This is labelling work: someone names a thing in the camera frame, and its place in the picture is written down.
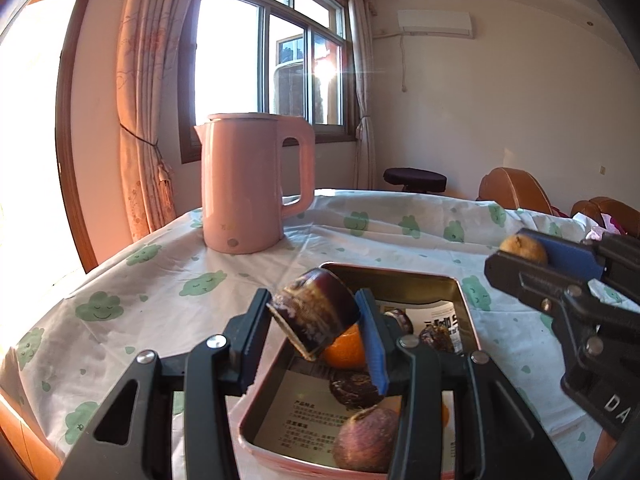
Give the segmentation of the person's right hand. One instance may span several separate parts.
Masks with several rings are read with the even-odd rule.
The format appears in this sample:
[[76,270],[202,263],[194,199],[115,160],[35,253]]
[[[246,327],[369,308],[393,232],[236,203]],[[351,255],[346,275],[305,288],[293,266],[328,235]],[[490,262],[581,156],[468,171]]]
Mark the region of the person's right hand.
[[605,430],[601,431],[600,438],[593,453],[593,469],[598,470],[608,459],[616,447],[617,440],[610,436]]

